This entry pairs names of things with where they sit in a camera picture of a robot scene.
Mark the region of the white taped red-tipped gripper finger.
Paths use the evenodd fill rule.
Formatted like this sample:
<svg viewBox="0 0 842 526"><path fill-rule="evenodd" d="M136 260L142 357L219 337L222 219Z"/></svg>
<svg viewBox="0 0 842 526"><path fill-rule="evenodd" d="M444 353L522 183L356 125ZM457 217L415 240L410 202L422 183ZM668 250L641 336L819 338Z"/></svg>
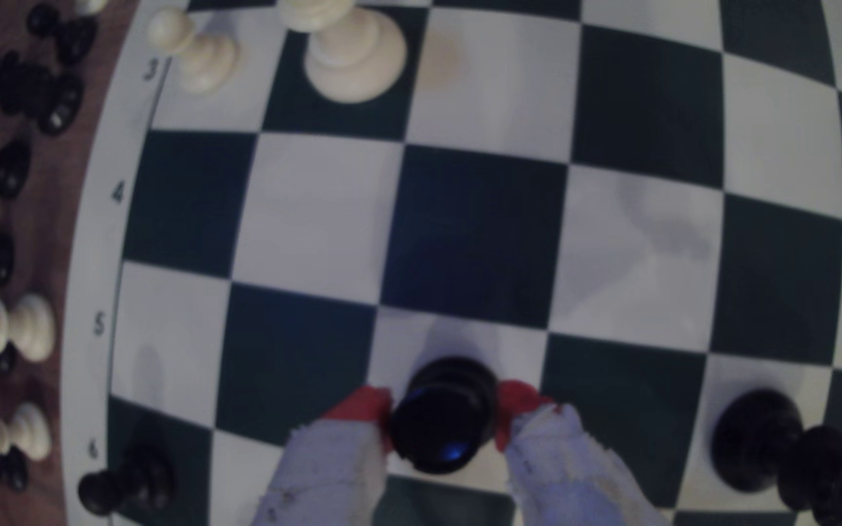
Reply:
<svg viewBox="0 0 842 526"><path fill-rule="evenodd" d="M668 525L613 449L568 403L520 380L498 383L496 448L525 525Z"/></svg>
<svg viewBox="0 0 842 526"><path fill-rule="evenodd" d="M370 525L384 494L389 389L363 386L292 431L252 525Z"/></svg>

